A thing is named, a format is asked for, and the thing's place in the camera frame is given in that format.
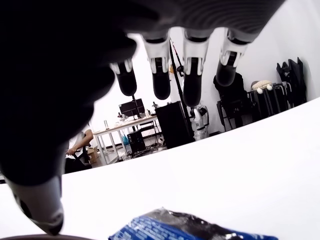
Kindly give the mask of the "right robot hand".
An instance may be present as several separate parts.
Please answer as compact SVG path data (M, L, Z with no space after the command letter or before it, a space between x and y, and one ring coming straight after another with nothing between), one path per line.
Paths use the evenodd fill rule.
M155 96L170 95L168 32L184 29L183 101L201 99L211 33L223 27L216 79L230 85L240 58L281 0L3 0L0 3L0 171L24 213L46 234L62 229L62 170L69 140L115 80L129 75L143 38Z

